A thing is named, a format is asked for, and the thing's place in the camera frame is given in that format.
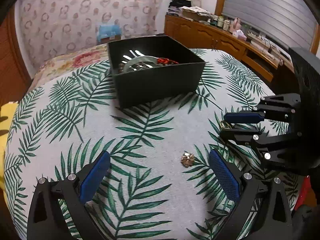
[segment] blue pad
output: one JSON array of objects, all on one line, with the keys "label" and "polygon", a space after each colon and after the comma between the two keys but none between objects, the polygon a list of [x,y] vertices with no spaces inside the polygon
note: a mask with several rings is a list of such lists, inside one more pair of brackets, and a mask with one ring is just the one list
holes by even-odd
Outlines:
[{"label": "blue pad", "polygon": [[228,123],[259,123],[264,121],[264,117],[262,117],[258,113],[248,113],[248,114],[225,114],[223,119]]},{"label": "blue pad", "polygon": [[216,150],[212,150],[209,153],[209,166],[216,175],[227,198],[236,203],[240,199],[240,187],[221,158],[223,157]]},{"label": "blue pad", "polygon": [[81,184],[79,198],[83,205],[92,200],[109,167],[110,154],[105,151]]}]

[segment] patterned curtain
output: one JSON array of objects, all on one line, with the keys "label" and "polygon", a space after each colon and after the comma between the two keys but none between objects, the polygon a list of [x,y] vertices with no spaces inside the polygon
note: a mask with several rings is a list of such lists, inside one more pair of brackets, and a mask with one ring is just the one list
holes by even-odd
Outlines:
[{"label": "patterned curtain", "polygon": [[100,25],[119,25],[122,38],[155,33],[162,0],[20,0],[24,44],[35,68],[58,55],[96,45]]}]

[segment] window blind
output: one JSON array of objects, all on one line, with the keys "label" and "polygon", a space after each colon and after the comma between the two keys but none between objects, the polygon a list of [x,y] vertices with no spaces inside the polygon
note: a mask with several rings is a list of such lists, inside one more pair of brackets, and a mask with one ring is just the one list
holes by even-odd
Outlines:
[{"label": "window blind", "polygon": [[225,0],[222,14],[240,18],[285,47],[309,49],[316,26],[303,0]]}]

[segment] silver screw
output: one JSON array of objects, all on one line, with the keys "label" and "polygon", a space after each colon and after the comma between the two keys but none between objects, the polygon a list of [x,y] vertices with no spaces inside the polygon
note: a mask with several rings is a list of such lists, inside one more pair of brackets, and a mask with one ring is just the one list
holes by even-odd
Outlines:
[{"label": "silver screw", "polygon": [[243,174],[245,179],[252,179],[252,175],[250,173]]},{"label": "silver screw", "polygon": [[265,154],[264,154],[264,158],[265,158],[266,160],[270,160],[270,158],[271,158],[270,153],[265,153]]},{"label": "silver screw", "polygon": [[276,184],[280,184],[281,183],[281,179],[279,179],[278,177],[275,177],[273,180],[274,180],[274,182]]},{"label": "silver screw", "polygon": [[68,176],[68,180],[74,180],[76,178],[76,174],[72,173]]},{"label": "silver screw", "polygon": [[40,178],[40,179],[38,180],[38,182],[39,182],[40,184],[44,184],[44,183],[45,183],[45,178]]}]

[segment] leaf print tablecloth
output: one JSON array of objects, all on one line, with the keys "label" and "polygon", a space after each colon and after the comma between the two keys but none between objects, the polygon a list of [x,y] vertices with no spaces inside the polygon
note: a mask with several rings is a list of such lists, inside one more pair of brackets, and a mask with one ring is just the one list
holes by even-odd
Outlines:
[{"label": "leaf print tablecloth", "polygon": [[[211,149],[259,179],[280,177],[294,207],[300,177],[262,169],[249,147],[236,146],[240,153],[234,153],[218,138],[225,112],[251,109],[273,93],[227,53],[193,52],[207,64],[197,90],[187,95],[120,110],[112,77],[105,76],[109,62],[102,61],[24,97],[5,156],[9,210],[21,239],[38,179],[65,179],[102,149],[110,152],[111,172],[86,208],[108,239],[213,239],[234,203],[208,166]],[[269,135],[283,134],[287,126],[268,120],[255,125]],[[195,154],[193,167],[180,164],[184,151]],[[256,200],[239,238],[248,233],[259,204]],[[63,200],[60,205],[70,231],[80,238]]]}]

